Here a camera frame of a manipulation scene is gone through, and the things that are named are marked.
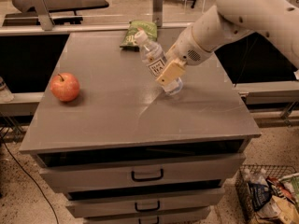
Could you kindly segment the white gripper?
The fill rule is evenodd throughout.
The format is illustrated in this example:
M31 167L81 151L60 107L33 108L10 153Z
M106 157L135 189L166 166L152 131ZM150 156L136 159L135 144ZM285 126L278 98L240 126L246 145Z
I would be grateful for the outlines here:
M188 26L166 53L166 58L170 63L156 78L156 81L160 85L166 86L185 73L186 64L190 66L199 65L212 55L212 52L205 51L196 43L192 34L192 27Z

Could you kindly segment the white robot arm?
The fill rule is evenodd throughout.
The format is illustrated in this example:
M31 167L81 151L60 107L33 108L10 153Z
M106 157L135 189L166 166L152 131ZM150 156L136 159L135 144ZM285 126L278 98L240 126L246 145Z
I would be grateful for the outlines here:
M166 67L156 81L168 85L188 65L199 65L215 50L252 33L265 37L299 68L299 7L287 0L215 0L168 50Z

